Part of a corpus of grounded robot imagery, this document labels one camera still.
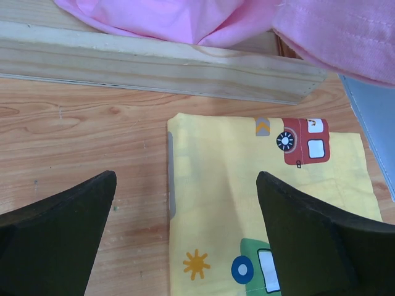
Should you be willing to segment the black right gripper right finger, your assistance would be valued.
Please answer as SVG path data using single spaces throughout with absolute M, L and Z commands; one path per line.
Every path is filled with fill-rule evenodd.
M 257 195 L 283 295 L 393 295 L 394 226 L 262 171 Z

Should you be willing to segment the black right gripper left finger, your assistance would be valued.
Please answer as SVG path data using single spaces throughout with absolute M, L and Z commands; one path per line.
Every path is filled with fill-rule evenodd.
M 114 171 L 1 215 L 1 295 L 84 295 L 112 208 Z

